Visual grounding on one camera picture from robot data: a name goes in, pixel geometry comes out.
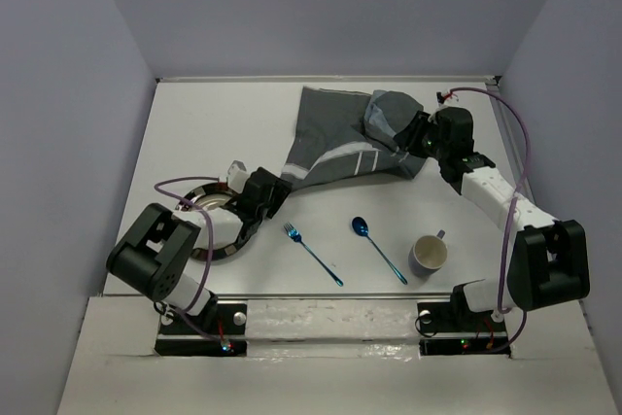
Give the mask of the dark rimmed dinner plate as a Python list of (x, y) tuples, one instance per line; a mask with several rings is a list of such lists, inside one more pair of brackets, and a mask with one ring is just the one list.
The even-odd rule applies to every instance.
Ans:
[(206, 211), (212, 221), (214, 231), (212, 261), (227, 259), (240, 252), (255, 236), (259, 224), (252, 224), (236, 211), (232, 204), (236, 193), (225, 183), (205, 184), (185, 195), (191, 206), (179, 202), (173, 215), (200, 227), (200, 233), (190, 257), (199, 261), (207, 260), (209, 232), (204, 216)]

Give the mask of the grey striped cloth placemat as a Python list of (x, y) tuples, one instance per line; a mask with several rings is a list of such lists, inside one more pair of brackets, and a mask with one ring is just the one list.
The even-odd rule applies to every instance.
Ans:
[(400, 149), (394, 137), (423, 109), (399, 91), (306, 86), (281, 178), (294, 191), (372, 173), (412, 180), (425, 161)]

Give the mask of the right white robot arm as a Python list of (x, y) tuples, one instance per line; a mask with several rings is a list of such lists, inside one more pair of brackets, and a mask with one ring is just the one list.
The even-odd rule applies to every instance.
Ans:
[(470, 329), (485, 311), (533, 311), (580, 300), (590, 292), (584, 228), (560, 221), (517, 192), (474, 149), (473, 120), (463, 108), (419, 111), (395, 138), (399, 149), (437, 161), (442, 179), (503, 233), (500, 277), (455, 287), (449, 322)]

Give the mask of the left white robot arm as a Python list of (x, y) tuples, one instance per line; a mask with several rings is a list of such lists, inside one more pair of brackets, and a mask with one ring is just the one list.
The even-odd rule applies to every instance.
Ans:
[(290, 182), (260, 167), (248, 172), (233, 162), (224, 180), (199, 178), (184, 196), (155, 190), (176, 200), (174, 209), (159, 203), (144, 208), (107, 258), (110, 274), (179, 317), (192, 331), (212, 338), (218, 298), (207, 279), (215, 260), (234, 256), (274, 217), (292, 192)]

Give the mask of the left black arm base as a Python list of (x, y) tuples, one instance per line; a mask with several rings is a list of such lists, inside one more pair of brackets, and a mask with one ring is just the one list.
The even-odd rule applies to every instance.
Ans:
[(215, 317), (202, 331), (175, 311), (158, 304), (159, 323), (155, 353), (162, 357), (244, 357), (247, 354), (247, 303), (221, 301)]

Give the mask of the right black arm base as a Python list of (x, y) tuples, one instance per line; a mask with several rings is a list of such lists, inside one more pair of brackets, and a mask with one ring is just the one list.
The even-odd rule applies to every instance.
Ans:
[(487, 312), (459, 315), (449, 301), (419, 302), (414, 325), (423, 357), (511, 353), (504, 322)]

